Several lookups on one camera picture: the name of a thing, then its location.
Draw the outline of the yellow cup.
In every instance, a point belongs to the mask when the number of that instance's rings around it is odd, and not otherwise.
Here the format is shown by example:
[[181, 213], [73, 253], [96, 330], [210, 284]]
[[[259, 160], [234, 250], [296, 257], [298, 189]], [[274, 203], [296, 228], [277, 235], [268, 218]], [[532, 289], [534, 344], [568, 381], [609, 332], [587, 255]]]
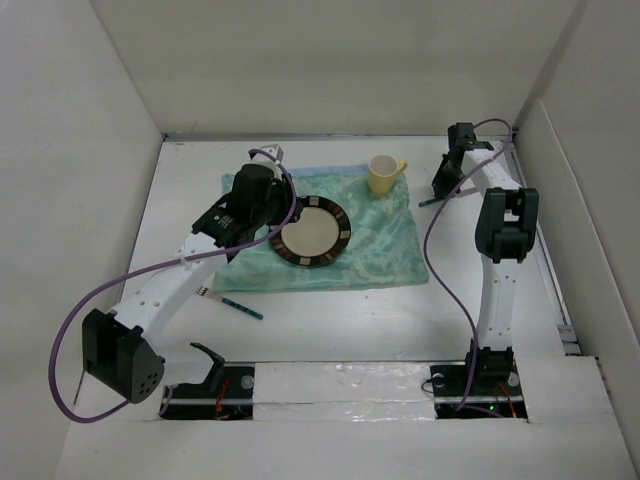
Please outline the yellow cup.
[[395, 180], [404, 173], [408, 163], [389, 155], [376, 155], [368, 163], [368, 187], [377, 196], [387, 194]]

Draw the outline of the silver table knife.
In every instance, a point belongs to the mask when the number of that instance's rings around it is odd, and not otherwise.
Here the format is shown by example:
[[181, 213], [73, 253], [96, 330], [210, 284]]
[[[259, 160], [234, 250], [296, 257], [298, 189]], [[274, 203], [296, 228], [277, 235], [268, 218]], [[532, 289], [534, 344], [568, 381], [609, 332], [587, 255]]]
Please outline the silver table knife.
[[[478, 192], [478, 190], [475, 187], [474, 188], [470, 188], [470, 189], [465, 189], [465, 190], [461, 190], [461, 191], [457, 192], [453, 198], [464, 198], [464, 197], [467, 197], [467, 196], [474, 195], [477, 192]], [[445, 200], [444, 198], [442, 198], [442, 199], [440, 199], [440, 198], [430, 198], [430, 199], [427, 199], [427, 200], [419, 202], [418, 203], [418, 207], [419, 208], [423, 208], [423, 207], [431, 206], [431, 205], [434, 205], [434, 204], [441, 203], [444, 200]]]

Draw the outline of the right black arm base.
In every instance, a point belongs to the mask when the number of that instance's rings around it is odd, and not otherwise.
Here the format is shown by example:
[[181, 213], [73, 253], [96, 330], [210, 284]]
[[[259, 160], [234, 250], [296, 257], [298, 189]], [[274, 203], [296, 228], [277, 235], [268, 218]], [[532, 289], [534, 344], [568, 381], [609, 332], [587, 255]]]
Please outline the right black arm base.
[[434, 363], [421, 389], [433, 398], [438, 420], [528, 417], [512, 348]]

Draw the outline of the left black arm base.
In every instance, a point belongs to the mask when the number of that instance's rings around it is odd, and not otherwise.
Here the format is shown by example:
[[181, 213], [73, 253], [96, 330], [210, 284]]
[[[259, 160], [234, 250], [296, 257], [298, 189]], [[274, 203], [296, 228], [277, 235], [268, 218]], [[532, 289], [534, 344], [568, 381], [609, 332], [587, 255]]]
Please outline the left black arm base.
[[164, 388], [158, 416], [164, 420], [244, 421], [253, 419], [254, 363], [227, 363], [207, 346], [190, 346], [206, 354], [211, 367], [197, 383]]

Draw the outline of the dark rimmed cream plate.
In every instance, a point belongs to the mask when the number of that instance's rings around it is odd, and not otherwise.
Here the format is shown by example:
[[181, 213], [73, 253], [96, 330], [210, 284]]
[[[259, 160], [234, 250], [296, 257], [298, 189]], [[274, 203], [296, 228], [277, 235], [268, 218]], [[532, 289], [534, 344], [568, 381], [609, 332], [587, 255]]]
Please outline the dark rimmed cream plate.
[[270, 239], [272, 250], [286, 262], [304, 268], [328, 266], [346, 251], [352, 226], [346, 211], [322, 196], [298, 197], [302, 211]]

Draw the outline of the fork with teal handle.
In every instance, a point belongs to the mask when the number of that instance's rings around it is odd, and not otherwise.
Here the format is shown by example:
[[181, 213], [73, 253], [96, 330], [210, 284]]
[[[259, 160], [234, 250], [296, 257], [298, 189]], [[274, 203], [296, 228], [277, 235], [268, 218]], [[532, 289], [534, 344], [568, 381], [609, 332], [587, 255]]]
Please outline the fork with teal handle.
[[249, 307], [241, 305], [238, 302], [235, 302], [235, 301], [231, 300], [230, 298], [225, 297], [225, 296], [223, 296], [223, 295], [221, 295], [221, 294], [219, 294], [217, 292], [214, 292], [211, 289], [205, 287], [204, 285], [201, 285], [195, 291], [195, 293], [197, 295], [199, 295], [200, 297], [204, 297], [204, 298], [208, 298], [210, 300], [217, 301], [217, 302], [219, 302], [221, 304], [224, 304], [224, 305], [226, 305], [226, 306], [228, 306], [228, 307], [230, 307], [230, 308], [232, 308], [232, 309], [234, 309], [236, 311], [239, 311], [239, 312], [241, 312], [241, 313], [243, 313], [245, 315], [248, 315], [248, 316], [250, 316], [250, 317], [252, 317], [254, 319], [257, 319], [257, 320], [263, 320], [264, 319], [264, 316], [261, 313], [255, 311], [255, 310], [253, 310], [253, 309], [251, 309]]

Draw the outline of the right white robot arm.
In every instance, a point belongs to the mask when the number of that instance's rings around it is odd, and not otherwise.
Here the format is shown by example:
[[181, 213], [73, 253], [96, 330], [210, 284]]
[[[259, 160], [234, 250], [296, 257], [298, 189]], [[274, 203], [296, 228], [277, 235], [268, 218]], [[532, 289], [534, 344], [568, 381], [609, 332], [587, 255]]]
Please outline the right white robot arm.
[[520, 265], [535, 244], [539, 194], [514, 180], [498, 162], [503, 154], [476, 137], [474, 125], [447, 129], [449, 150], [432, 180], [434, 197], [446, 202], [471, 182], [482, 197], [474, 242], [483, 268], [480, 311], [472, 331], [479, 351], [512, 348], [511, 319]]

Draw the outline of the green patterned cloth napkin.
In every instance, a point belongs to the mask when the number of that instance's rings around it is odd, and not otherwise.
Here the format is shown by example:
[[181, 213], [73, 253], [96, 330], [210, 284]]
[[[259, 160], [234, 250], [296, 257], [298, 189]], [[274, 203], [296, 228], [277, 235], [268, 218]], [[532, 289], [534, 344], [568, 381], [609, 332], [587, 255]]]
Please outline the green patterned cloth napkin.
[[285, 292], [383, 288], [428, 281], [417, 229], [409, 210], [405, 176], [377, 197], [367, 184], [368, 166], [298, 168], [291, 171], [299, 196], [319, 195], [347, 213], [352, 236], [344, 253], [319, 268], [296, 267], [269, 243], [243, 250], [219, 269], [218, 292]]

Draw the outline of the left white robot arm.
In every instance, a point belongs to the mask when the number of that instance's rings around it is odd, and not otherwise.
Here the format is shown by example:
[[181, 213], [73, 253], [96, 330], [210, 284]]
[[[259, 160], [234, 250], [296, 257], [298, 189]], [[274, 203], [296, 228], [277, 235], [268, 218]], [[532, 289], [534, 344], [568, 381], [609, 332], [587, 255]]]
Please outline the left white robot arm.
[[131, 404], [146, 400], [164, 375], [155, 338], [196, 289], [236, 253], [256, 245], [266, 225], [297, 215], [292, 179], [280, 162], [259, 153], [223, 195], [192, 225], [174, 260], [108, 312], [82, 322], [85, 371]]

